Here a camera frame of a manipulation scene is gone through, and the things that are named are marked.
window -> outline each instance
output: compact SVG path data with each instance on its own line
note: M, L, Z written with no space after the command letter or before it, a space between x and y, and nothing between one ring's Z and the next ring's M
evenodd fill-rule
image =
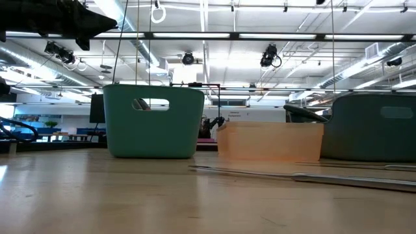
M3 118L13 118L14 106L0 104L0 116Z

table surface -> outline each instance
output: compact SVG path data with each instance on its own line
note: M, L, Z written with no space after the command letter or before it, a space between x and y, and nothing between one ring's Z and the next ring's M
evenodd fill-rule
M106 149L0 159L5 233L415 233L416 195L250 176L188 165L416 180L416 172L224 161L115 159Z

black clamp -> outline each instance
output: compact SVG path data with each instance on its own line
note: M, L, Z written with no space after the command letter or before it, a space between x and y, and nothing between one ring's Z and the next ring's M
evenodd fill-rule
M408 7L407 3L406 3L406 2L404 2L404 3L403 3L403 10L401 10L401 11L400 11L400 13L405 13L405 12L407 12L408 10L409 10L409 7Z

teal plastic bin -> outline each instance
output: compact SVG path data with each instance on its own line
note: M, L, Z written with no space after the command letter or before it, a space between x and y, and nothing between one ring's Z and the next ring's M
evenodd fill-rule
M188 159L196 151L203 92L191 88L104 86L110 153L123 158ZM135 99L166 99L168 110L136 110Z

bin handle cutout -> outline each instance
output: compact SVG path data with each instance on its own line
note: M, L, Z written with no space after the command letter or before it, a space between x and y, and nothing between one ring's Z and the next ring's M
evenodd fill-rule
M136 111L167 111L170 108L170 103L166 99L135 98L131 102L131 107Z

